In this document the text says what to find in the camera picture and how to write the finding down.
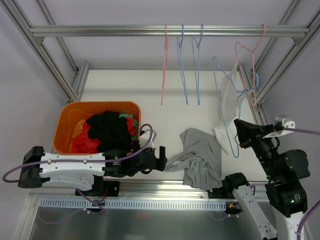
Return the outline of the green tank top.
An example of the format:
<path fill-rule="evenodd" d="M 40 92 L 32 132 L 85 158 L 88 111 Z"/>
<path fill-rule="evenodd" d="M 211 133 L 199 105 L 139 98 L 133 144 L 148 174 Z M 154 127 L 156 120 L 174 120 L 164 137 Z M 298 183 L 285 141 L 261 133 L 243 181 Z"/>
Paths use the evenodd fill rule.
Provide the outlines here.
<path fill-rule="evenodd" d="M 128 132 L 131 135 L 133 141 L 138 139 L 139 135 L 139 123 L 134 119 L 132 114 L 120 114 L 119 118 L 125 118 L 127 122 Z"/>

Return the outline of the blue wire hanger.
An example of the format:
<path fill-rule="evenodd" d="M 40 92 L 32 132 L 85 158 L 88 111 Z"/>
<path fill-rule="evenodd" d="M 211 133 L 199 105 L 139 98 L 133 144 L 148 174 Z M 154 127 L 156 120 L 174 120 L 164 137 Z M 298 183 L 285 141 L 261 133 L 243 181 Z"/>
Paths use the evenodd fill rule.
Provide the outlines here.
<path fill-rule="evenodd" d="M 186 77 L 184 72 L 184 62 L 183 62 L 183 41 L 184 41 L 184 24 L 181 25 L 181 35 L 180 37 L 176 37 L 176 45 L 177 45 L 177 61 L 179 67 L 179 73 L 181 78 L 181 83 L 183 87 L 183 93 L 185 98 L 186 105 L 189 104 L 187 85 L 186 85 Z"/>

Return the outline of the red tank top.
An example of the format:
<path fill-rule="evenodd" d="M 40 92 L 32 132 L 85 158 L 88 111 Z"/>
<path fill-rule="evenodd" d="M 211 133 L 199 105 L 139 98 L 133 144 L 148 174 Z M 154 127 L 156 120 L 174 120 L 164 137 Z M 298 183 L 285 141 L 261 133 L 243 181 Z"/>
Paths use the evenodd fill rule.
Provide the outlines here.
<path fill-rule="evenodd" d="M 84 122 L 82 132 L 75 136 L 71 144 L 71 152 L 73 154 L 95 154 L 97 146 L 100 143 L 98 140 L 93 140 L 88 137 L 89 125 Z"/>

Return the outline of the grey tank top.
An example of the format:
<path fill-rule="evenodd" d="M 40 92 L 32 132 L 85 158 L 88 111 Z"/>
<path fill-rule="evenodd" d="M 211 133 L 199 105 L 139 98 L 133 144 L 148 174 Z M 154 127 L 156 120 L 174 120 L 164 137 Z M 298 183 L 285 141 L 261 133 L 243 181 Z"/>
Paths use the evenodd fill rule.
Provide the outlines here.
<path fill-rule="evenodd" d="M 189 128 L 180 134 L 183 151 L 171 157 L 164 171 L 184 171 L 183 184 L 194 189 L 222 187 L 222 148 L 214 135 Z"/>

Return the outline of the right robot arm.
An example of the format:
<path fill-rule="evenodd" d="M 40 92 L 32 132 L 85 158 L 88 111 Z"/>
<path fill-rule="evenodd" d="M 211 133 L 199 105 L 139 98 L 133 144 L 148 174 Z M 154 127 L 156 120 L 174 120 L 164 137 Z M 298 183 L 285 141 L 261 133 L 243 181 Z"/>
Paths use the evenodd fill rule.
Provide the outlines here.
<path fill-rule="evenodd" d="M 249 215 L 260 240 L 302 240 L 303 219 L 308 209 L 307 193 L 300 180 L 310 176 L 307 154 L 300 149 L 279 153 L 279 137 L 296 130 L 296 123 L 288 116 L 279 116 L 269 125 L 258 125 L 235 119 L 239 146 L 252 148 L 262 166 L 267 184 L 266 195 L 276 218 L 276 227 L 254 198 L 249 182 L 243 173 L 227 175 L 222 181 L 223 193 L 235 198 Z"/>

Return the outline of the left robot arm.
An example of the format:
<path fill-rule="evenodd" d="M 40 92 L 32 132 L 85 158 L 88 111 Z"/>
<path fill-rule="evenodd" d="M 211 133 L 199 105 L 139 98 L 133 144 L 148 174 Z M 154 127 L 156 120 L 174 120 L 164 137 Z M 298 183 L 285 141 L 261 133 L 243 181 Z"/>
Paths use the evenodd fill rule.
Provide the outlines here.
<path fill-rule="evenodd" d="M 98 196 L 105 191 L 104 177 L 148 175 L 153 170 L 162 172 L 167 162 L 164 146 L 160 146 L 156 157 L 153 147 L 142 148 L 137 141 L 133 152 L 113 149 L 89 155 L 53 154 L 45 152 L 42 146 L 34 146 L 23 157 L 17 185 L 23 189 L 69 187 Z"/>

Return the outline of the black tank top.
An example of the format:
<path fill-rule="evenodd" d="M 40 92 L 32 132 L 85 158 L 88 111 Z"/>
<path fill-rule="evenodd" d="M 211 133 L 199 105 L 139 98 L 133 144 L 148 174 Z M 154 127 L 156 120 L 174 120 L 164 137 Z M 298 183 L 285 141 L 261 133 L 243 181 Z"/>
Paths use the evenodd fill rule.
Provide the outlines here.
<path fill-rule="evenodd" d="M 88 137 L 99 141 L 96 148 L 99 153 L 132 149 L 133 140 L 128 131 L 127 120 L 124 117 L 119 118 L 119 115 L 118 112 L 107 110 L 86 120 L 89 125 Z"/>

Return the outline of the pink wire hanger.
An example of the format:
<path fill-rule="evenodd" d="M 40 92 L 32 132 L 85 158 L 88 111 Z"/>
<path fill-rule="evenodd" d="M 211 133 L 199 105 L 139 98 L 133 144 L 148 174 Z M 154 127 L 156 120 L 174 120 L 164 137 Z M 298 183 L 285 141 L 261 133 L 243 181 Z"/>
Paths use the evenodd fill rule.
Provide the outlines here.
<path fill-rule="evenodd" d="M 168 37 L 168 25 L 164 26 L 164 59 L 163 59 L 163 71 L 162 71 L 162 85 L 161 85 L 161 100 L 160 105 L 163 105 L 164 94 L 165 94 L 165 82 L 166 82 L 166 71 L 167 71 L 167 61 L 168 61 L 168 50 L 169 50 L 169 37 Z"/>

